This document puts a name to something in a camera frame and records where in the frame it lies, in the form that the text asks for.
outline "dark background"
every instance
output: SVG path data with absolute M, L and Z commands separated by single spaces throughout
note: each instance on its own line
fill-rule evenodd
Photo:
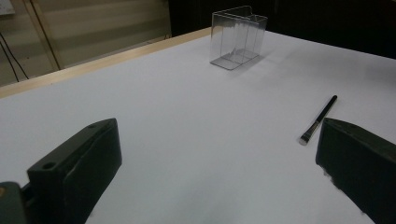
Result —
M 396 59 L 396 0 L 169 0 L 172 35 L 211 26 L 212 12 L 251 6 L 267 30 Z

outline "clear plastic box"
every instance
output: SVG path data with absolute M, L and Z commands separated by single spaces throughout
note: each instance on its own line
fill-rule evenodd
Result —
M 267 21 L 248 6 L 214 12 L 210 62 L 232 70 L 259 56 Z

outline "table surface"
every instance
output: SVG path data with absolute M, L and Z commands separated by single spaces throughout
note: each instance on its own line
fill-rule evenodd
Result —
M 227 71 L 208 32 L 0 90 L 0 181 L 116 118 L 123 165 L 87 223 L 373 223 L 298 138 L 337 94 L 328 117 L 396 143 L 396 61 L 266 32 Z

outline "wall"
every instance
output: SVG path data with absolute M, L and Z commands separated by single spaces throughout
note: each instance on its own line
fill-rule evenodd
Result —
M 35 26 L 22 1 L 12 0 L 15 14 L 0 16 L 0 32 L 8 42 L 14 56 L 29 77 L 37 77 L 54 71 Z M 25 77 L 13 63 L 20 80 Z M 16 82 L 7 57 L 0 49 L 0 86 Z
M 171 33 L 167 0 L 11 2 L 17 12 L 0 17 L 0 32 L 32 77 L 57 70 L 53 58 L 62 69 Z M 3 52 L 0 59 L 0 79 L 8 84 L 12 70 L 3 69 L 9 67 Z

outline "wooden table edge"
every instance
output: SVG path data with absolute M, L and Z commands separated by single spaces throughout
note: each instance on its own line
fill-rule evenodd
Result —
M 206 35 L 210 35 L 210 28 L 205 28 L 203 30 L 195 31 L 185 35 L 165 39 L 163 41 L 159 41 L 137 49 L 126 50 L 124 52 L 114 54 L 92 62 L 49 73 L 41 77 L 35 77 L 32 79 L 24 80 L 22 82 L 0 87 L 0 99 L 20 92 L 29 91 L 35 88 L 40 88 L 56 82 L 67 80 L 72 77 L 82 76 L 91 71 L 108 67 L 113 64 L 122 63 L 127 60 L 138 58 L 162 49 L 168 49 L 173 46 L 183 44 Z

